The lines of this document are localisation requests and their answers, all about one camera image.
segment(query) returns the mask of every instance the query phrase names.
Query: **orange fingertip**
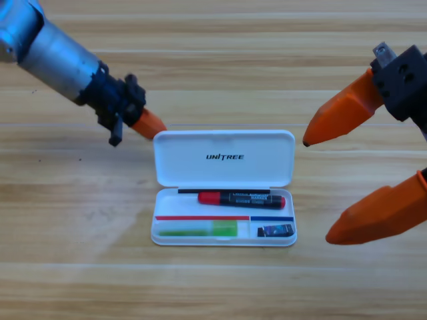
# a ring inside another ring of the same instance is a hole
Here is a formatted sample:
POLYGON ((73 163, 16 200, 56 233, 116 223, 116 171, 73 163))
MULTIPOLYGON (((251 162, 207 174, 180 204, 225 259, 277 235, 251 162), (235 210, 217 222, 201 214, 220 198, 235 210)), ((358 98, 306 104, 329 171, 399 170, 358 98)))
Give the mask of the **orange fingertip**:
POLYGON ((145 108, 139 120, 131 128, 150 140, 159 132, 167 130, 161 119, 145 108))
POLYGON ((363 244, 399 235, 427 220, 427 182, 419 171, 346 209, 326 235, 335 245, 363 244))
POLYGON ((322 105, 303 137, 305 146, 346 135, 371 118, 383 100, 368 69, 352 84, 322 105))

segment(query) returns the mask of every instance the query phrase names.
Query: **marker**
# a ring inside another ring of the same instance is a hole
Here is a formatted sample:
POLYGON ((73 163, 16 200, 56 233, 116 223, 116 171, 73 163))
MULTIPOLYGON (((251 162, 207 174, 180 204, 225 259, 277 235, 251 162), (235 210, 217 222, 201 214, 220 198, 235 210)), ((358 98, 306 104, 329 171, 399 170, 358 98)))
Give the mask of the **marker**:
POLYGON ((204 205, 230 205, 263 209, 283 209, 285 198, 280 195, 259 193, 201 192, 197 199, 204 205))

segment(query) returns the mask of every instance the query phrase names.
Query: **black bracket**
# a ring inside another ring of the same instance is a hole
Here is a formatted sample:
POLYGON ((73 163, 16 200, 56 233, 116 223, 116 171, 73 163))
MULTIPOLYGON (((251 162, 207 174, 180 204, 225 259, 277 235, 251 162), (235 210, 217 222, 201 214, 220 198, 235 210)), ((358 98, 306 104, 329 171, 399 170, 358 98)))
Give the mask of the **black bracket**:
POLYGON ((399 121, 411 118, 427 133, 427 55, 413 45, 396 56, 385 43, 374 52, 373 81, 388 112, 399 121))

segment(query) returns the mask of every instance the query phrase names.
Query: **wood grain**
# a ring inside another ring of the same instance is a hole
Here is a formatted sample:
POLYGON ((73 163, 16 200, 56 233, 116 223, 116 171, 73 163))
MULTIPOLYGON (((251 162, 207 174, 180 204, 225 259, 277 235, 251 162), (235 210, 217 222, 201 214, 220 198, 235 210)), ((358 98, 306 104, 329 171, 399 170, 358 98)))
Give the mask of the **wood grain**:
POLYGON ((116 149, 90 108, 1 65, 0 319, 427 318, 427 225, 329 245, 340 213, 426 166, 426 142, 382 108, 350 135, 301 144, 372 48, 427 50, 424 0, 43 0, 51 20, 135 73, 168 129, 271 128, 297 141, 298 242, 287 249, 151 242, 153 147, 116 149))

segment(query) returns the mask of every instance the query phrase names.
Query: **silver metal arm segment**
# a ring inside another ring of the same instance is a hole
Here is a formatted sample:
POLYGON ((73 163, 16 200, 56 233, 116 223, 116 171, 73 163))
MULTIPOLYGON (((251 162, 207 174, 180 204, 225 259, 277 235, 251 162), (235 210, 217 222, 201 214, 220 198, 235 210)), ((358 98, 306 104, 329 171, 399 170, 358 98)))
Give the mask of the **silver metal arm segment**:
POLYGON ((0 0, 0 60, 16 62, 75 101, 99 59, 46 19, 38 1, 0 0))

